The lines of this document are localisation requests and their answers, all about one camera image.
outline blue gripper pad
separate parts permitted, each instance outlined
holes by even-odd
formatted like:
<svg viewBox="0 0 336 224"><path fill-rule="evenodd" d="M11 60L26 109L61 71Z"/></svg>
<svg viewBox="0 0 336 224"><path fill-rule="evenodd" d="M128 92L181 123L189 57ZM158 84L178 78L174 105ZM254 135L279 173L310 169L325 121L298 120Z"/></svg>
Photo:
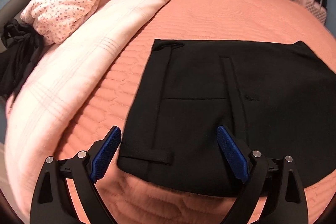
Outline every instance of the blue gripper pad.
<svg viewBox="0 0 336 224"><path fill-rule="evenodd" d="M93 183L104 177L110 162L121 142L121 130L118 127L112 131L105 143L92 161L92 172L90 179Z"/></svg>
<svg viewBox="0 0 336 224"><path fill-rule="evenodd" d="M223 126L217 128L217 142L235 177L245 183L249 178L247 161Z"/></svg>

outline black pants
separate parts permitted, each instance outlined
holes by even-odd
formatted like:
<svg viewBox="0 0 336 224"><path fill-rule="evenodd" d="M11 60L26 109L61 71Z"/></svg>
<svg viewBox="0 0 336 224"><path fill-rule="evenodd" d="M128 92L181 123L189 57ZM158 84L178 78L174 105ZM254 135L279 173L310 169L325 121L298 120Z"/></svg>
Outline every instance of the black pants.
<svg viewBox="0 0 336 224"><path fill-rule="evenodd" d="M118 167L176 190L236 196L220 125L267 157L291 155L308 187L336 167L336 75L303 42L156 40Z"/></svg>

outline orange quilted bedspread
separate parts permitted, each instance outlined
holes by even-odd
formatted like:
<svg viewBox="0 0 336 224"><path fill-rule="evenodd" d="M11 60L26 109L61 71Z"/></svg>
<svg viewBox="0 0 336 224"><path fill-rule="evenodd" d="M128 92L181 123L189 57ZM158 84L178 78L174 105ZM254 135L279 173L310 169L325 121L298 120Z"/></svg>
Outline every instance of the orange quilted bedspread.
<svg viewBox="0 0 336 224"><path fill-rule="evenodd" d="M155 38L234 39L291 44L304 41L336 71L336 40L308 11L289 0L170 0L133 37L101 79L64 132L58 159L73 157L104 138L125 120ZM116 157L96 184L106 206L120 224L219 223L232 198L214 198L157 187L120 171ZM89 223L74 185L69 182L81 221ZM309 223L313 223L336 192L336 172L305 189ZM259 200L250 220L258 219Z"/></svg>

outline black fabric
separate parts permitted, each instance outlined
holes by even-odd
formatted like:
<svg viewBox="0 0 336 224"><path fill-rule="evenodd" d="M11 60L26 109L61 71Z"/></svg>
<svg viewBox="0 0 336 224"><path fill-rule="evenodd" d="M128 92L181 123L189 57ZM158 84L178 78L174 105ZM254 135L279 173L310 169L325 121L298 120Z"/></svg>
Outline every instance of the black fabric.
<svg viewBox="0 0 336 224"><path fill-rule="evenodd" d="M241 182L216 141L225 125L267 157L291 155L308 187L336 167L335 88L335 73L303 42L156 40L118 167L176 190L236 196Z"/></svg>
<svg viewBox="0 0 336 224"><path fill-rule="evenodd" d="M12 19L5 24L1 40L7 50L0 53L0 96L14 92L16 97L39 61L43 36L31 25Z"/></svg>

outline silver pin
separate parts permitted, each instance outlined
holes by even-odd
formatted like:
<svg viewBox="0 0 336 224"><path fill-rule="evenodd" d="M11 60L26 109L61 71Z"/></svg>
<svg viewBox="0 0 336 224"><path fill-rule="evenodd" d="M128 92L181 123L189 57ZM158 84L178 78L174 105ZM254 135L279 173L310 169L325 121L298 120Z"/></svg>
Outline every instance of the silver pin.
<svg viewBox="0 0 336 224"><path fill-rule="evenodd" d="M288 162L292 162L293 161L293 158L291 156L286 156L285 157L285 160L288 161Z"/></svg>
<svg viewBox="0 0 336 224"><path fill-rule="evenodd" d="M86 156L86 152L85 151L80 151L78 154L77 154L78 158L82 159Z"/></svg>
<svg viewBox="0 0 336 224"><path fill-rule="evenodd" d="M252 155L255 156L256 158L260 158L260 157L261 157L261 152L258 151L258 150L254 150L254 151L252 152Z"/></svg>
<svg viewBox="0 0 336 224"><path fill-rule="evenodd" d="M53 162L53 160L54 160L53 157L48 157L48 158L45 160L45 162L48 163L48 164L50 164L50 163Z"/></svg>

